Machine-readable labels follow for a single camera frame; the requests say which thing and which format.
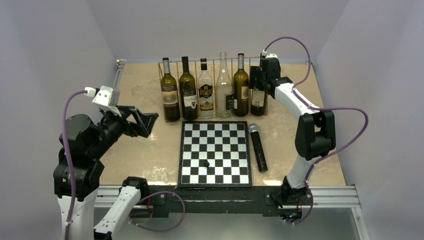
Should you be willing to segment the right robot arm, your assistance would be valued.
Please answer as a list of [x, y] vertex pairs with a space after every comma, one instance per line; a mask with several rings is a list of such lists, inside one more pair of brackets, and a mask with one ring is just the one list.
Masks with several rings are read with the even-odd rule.
[[336, 147], [335, 115], [305, 99], [290, 78], [281, 76], [276, 54], [261, 56], [259, 66], [252, 67], [250, 75], [253, 87], [282, 103], [297, 119], [294, 139], [297, 157], [276, 196], [280, 203], [296, 203], [306, 195], [310, 175], [318, 160]]

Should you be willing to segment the clear square liquor bottle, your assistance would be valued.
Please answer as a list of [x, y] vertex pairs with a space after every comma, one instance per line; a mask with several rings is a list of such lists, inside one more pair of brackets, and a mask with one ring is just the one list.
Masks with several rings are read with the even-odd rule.
[[202, 119], [214, 117], [213, 78], [208, 72], [207, 59], [200, 59], [201, 72], [198, 76], [199, 108]]

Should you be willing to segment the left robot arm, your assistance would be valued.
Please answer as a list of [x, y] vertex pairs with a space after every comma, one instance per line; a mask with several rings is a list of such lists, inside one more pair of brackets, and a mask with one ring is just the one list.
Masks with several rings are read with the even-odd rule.
[[65, 121], [73, 172], [64, 148], [59, 151], [53, 172], [63, 240], [113, 240], [132, 208], [149, 199], [147, 180], [129, 176], [112, 207], [98, 224], [94, 223], [95, 201], [105, 168], [101, 157], [122, 135], [148, 138], [159, 117], [158, 113], [141, 113], [135, 106], [117, 109], [121, 115], [101, 110], [98, 123], [86, 114], [76, 114]]

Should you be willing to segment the green Primitivo wine bottle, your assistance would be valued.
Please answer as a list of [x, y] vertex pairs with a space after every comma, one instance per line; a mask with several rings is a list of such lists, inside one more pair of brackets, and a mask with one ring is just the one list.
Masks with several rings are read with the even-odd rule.
[[160, 80], [162, 104], [167, 121], [174, 122], [180, 119], [180, 105], [178, 98], [177, 81], [171, 75], [169, 58], [162, 59], [163, 77]]

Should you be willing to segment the clear glass bottle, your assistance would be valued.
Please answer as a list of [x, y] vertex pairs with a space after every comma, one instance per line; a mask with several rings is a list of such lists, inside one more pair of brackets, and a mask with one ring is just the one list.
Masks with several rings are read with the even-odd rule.
[[216, 114], [221, 118], [228, 118], [233, 115], [234, 91], [232, 79], [228, 72], [227, 53], [219, 54], [219, 74], [215, 86], [216, 90]]

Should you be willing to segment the dark green wine bottle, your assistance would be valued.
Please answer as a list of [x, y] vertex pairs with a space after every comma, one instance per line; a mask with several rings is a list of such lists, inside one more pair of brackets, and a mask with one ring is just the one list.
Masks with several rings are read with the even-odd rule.
[[181, 62], [182, 75], [179, 78], [179, 90], [182, 115], [186, 121], [193, 121], [198, 118], [196, 81], [194, 76], [190, 73], [188, 57], [182, 56]]

